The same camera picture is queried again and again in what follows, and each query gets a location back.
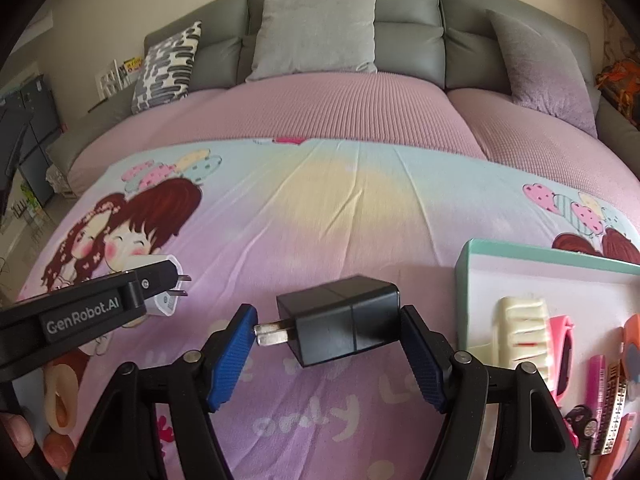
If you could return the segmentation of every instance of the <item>black cabinet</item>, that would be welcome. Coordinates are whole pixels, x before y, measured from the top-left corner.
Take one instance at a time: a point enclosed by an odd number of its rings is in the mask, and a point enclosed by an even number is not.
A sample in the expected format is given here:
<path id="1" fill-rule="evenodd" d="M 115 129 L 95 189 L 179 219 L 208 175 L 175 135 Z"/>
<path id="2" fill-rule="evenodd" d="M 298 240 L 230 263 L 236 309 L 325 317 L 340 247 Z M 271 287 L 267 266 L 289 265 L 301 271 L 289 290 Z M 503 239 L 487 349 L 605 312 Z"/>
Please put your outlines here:
<path id="1" fill-rule="evenodd" d="M 54 191 L 45 179 L 51 161 L 46 155 L 46 147 L 61 133 L 60 119 L 53 94 L 43 76 L 25 83 L 19 90 L 6 95 L 2 100 L 9 106 L 24 108 L 33 114 L 24 134 L 20 150 L 20 173 L 27 181 L 41 205 L 45 205 Z"/>

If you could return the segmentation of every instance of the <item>black power adapter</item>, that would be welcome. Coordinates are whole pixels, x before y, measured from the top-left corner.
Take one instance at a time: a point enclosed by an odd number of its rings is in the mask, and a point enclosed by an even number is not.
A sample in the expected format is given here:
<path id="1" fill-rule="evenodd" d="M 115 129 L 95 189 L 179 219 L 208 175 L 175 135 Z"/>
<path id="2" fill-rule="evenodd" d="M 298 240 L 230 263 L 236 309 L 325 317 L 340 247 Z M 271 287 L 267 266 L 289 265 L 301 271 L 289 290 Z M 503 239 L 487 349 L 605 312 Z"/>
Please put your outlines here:
<path id="1" fill-rule="evenodd" d="M 258 344 L 286 342 L 303 367 L 400 337 L 400 292 L 393 283 L 357 275 L 276 300 L 280 321 L 255 327 Z"/>

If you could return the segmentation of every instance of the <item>black and white pillow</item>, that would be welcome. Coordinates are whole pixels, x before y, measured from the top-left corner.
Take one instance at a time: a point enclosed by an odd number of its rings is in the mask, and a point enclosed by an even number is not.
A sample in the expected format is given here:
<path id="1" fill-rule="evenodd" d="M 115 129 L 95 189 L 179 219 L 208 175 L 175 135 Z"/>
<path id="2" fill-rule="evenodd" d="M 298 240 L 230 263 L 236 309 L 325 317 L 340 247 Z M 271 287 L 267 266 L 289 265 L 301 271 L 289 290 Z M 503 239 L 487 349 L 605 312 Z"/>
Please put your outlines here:
<path id="1" fill-rule="evenodd" d="M 195 22 L 149 49 L 133 94 L 134 114 L 187 95 L 201 32 L 202 22 Z"/>

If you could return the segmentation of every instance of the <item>gray leather sofa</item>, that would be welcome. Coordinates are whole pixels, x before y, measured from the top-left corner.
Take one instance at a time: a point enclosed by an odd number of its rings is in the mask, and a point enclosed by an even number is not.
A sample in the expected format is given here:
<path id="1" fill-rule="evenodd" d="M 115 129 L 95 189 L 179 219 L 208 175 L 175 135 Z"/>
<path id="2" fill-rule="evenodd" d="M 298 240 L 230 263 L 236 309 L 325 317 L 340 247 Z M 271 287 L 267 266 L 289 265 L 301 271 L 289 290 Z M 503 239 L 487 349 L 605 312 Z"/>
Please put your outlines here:
<path id="1" fill-rule="evenodd" d="M 215 0 L 156 30 L 149 47 L 202 21 L 190 91 L 231 88 L 251 72 L 255 38 L 264 0 Z M 575 54 L 588 88 L 593 90 L 591 52 L 580 30 L 518 0 L 377 0 L 376 65 L 382 72 L 430 81 L 444 90 L 480 88 L 510 94 L 510 84 L 487 9 L 529 23 L 543 34 L 560 37 Z M 598 108 L 597 93 L 594 108 Z M 66 175 L 91 142 L 131 114 L 132 89 L 126 89 L 79 120 L 47 152 Z M 640 132 L 600 99 L 598 134 L 629 167 L 640 174 L 640 160 L 628 144 L 640 144 Z"/>

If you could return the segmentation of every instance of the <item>white power adapter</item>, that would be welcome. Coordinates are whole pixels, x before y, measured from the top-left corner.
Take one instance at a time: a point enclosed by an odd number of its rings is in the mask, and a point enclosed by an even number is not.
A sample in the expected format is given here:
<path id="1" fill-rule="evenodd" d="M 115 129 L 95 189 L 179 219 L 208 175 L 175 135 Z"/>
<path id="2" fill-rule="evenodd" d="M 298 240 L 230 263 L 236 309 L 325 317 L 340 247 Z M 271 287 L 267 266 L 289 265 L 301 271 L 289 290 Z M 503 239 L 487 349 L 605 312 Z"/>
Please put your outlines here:
<path id="1" fill-rule="evenodd" d="M 152 298 L 145 300 L 146 312 L 152 316 L 172 316 L 178 305 L 178 300 L 182 296 L 186 296 L 187 293 L 182 290 L 182 284 L 184 281 L 190 281 L 187 276 L 182 275 L 182 266 L 178 259 L 172 254 L 148 254 L 142 256 L 130 256 L 124 266 L 123 270 L 137 269 L 139 267 L 156 264 L 158 262 L 164 262 L 169 260 L 178 269 L 178 274 L 181 276 L 181 280 L 174 286 L 173 290 L 168 292 L 162 292 Z"/>

